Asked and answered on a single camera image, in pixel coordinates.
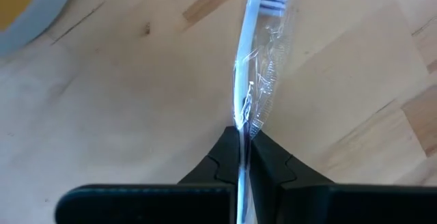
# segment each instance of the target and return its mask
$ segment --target plastic packaging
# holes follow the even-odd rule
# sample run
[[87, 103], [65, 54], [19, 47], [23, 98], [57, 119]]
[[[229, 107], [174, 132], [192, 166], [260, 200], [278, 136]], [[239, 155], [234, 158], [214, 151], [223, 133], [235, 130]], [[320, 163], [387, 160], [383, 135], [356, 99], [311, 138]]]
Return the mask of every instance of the plastic packaging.
[[272, 109], [281, 70], [290, 58], [296, 0], [248, 0], [234, 68], [234, 121], [240, 131], [237, 223], [253, 223], [250, 140]]

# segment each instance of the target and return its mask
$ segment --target toothbrush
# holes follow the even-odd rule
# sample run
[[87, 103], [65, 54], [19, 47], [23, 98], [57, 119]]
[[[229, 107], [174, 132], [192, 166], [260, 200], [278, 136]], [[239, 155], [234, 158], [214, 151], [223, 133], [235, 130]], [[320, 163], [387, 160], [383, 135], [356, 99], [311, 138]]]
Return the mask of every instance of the toothbrush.
[[240, 168], [238, 172], [237, 224], [246, 223], [249, 185], [249, 113], [251, 87], [249, 82], [249, 60], [253, 54], [252, 42], [259, 15], [283, 16], [288, 0], [247, 0], [240, 41], [236, 55], [234, 73], [234, 119], [240, 135]]

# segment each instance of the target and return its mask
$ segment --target clear plastic wrap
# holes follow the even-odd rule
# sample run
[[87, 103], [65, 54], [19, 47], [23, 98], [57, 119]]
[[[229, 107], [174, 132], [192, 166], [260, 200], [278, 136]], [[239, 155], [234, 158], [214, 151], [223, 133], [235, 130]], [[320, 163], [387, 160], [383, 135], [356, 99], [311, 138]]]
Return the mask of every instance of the clear plastic wrap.
[[272, 109], [281, 70], [290, 58], [296, 0], [247, 0], [234, 68], [234, 121], [240, 133], [237, 223], [253, 223], [250, 140]]

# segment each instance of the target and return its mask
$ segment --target wooden table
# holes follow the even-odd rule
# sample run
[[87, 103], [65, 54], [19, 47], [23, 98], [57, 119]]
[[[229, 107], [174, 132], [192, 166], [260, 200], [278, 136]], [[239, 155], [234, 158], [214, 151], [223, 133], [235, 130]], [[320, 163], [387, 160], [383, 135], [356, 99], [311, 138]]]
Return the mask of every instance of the wooden table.
[[[232, 124], [246, 0], [71, 0], [0, 59], [0, 223], [89, 183], [174, 183]], [[338, 182], [437, 184], [437, 0], [298, 0], [264, 131]]]

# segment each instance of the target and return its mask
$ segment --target wooden surface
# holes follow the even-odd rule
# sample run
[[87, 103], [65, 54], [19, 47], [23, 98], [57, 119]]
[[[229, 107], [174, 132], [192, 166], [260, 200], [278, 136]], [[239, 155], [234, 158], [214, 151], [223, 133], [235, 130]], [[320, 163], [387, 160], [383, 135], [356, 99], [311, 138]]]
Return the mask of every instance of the wooden surface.
[[[232, 124], [246, 0], [71, 0], [0, 59], [0, 223], [174, 183]], [[264, 131], [334, 181], [437, 185], [437, 0], [298, 0]]]

